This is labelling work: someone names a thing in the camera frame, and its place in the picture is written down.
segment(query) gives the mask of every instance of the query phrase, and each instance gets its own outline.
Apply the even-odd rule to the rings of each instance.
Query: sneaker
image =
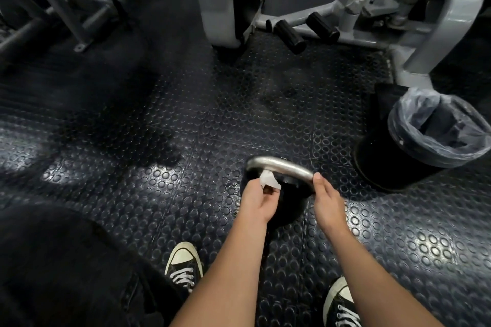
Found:
[[[356,313],[351,292],[342,276],[329,289],[322,311],[324,327],[361,327],[360,317]]]
[[[165,275],[170,280],[191,293],[196,283],[203,277],[203,268],[196,248],[192,243],[177,244],[169,256]]]

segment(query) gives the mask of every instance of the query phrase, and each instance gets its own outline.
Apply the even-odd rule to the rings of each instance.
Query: black trash can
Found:
[[[468,102],[430,89],[410,88],[353,157],[372,185],[398,192],[443,169],[489,151],[491,126]]]

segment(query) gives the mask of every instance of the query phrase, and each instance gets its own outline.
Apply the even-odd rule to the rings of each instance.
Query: plastic trash bag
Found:
[[[388,118],[402,150],[436,167],[461,166],[491,149],[491,126],[468,102],[432,89],[409,88]]]

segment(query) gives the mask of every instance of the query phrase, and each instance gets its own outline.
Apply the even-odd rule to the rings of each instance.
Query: silver handle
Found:
[[[265,155],[250,158],[246,165],[245,170],[250,171],[254,168],[259,169],[269,169],[273,172],[282,173],[288,176],[298,178],[303,182],[306,182],[310,187],[314,187],[312,184],[312,179],[314,178],[314,172],[299,166],[293,162],[286,159],[269,157]]]

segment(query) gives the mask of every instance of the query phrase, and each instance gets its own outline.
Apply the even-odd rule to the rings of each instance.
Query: black kettlebell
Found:
[[[269,226],[284,226],[295,221],[304,212],[307,198],[314,193],[314,173],[284,158],[253,156],[246,160],[241,181],[241,196],[247,183],[258,178],[264,169],[273,172],[281,185],[278,209]]]

